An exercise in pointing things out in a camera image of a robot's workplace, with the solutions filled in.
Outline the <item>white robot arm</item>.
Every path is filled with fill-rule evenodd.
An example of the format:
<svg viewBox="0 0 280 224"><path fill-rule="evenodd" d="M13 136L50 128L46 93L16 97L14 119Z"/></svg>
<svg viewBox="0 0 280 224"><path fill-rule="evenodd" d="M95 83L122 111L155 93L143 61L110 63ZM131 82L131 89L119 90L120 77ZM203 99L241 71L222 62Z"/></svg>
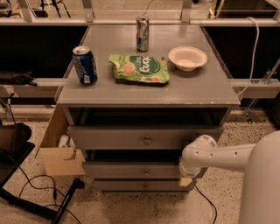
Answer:
<svg viewBox="0 0 280 224"><path fill-rule="evenodd" d="M280 224L280 131L258 143L226 147L202 135L183 149L179 170L194 179L207 167L244 174L239 224Z"/></svg>

